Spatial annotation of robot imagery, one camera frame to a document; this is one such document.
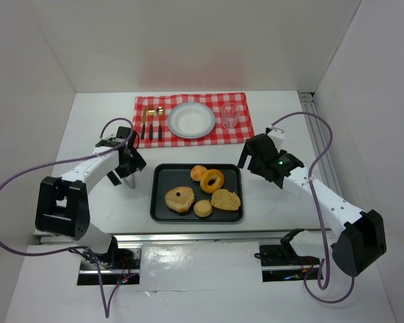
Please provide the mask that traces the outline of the glazed ring donut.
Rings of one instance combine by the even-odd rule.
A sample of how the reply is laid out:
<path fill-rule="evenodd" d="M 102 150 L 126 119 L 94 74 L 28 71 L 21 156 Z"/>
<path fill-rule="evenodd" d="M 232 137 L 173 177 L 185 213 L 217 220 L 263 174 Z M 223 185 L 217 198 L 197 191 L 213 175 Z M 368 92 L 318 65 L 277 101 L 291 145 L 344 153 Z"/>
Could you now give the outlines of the glazed ring donut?
<path fill-rule="evenodd" d="M 206 193 L 212 194 L 219 190 L 223 185 L 224 175 L 219 170 L 208 170 L 201 177 L 200 187 Z"/>

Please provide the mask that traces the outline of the speckled bread slice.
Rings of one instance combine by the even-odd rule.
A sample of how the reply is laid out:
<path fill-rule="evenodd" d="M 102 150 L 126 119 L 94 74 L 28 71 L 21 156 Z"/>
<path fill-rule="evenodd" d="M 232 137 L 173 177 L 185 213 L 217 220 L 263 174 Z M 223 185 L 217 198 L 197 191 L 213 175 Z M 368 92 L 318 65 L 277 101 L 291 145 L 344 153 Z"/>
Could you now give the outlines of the speckled bread slice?
<path fill-rule="evenodd" d="M 240 197 L 235 192 L 230 192 L 226 189 L 215 191 L 210 203 L 213 207 L 224 211 L 237 211 L 241 206 Z"/>

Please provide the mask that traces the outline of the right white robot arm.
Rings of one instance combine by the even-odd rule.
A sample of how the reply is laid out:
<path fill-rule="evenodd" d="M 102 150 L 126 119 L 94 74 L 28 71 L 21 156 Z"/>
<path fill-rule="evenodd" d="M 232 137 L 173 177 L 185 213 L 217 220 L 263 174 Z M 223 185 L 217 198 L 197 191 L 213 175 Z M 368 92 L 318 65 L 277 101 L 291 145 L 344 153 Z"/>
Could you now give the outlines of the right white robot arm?
<path fill-rule="evenodd" d="M 238 167 L 249 163 L 248 170 L 276 184 L 305 203 L 321 210 L 326 236 L 295 229 L 281 239 L 292 255 L 332 258 L 350 277 L 357 277 L 386 252 L 384 221 L 375 210 L 363 211 L 337 195 L 313 176 L 294 155 L 278 150 L 282 137 L 273 133 L 247 139 Z"/>

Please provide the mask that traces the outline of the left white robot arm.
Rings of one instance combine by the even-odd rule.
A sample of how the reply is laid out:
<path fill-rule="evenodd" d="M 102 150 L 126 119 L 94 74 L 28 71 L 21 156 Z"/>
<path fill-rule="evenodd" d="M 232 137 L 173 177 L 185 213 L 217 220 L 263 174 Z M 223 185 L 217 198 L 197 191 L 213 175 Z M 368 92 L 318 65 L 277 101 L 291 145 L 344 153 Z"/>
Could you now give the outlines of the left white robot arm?
<path fill-rule="evenodd" d="M 145 160 L 134 147 L 137 132 L 119 127 L 116 135 L 101 139 L 87 159 L 59 177 L 47 176 L 40 183 L 35 226 L 39 231 L 64 236 L 89 248 L 84 258 L 96 257 L 112 268 L 133 257 L 120 249 L 117 239 L 98 229 L 90 220 L 89 193 L 105 177 L 112 185 L 135 188 L 133 174 L 142 171 Z"/>

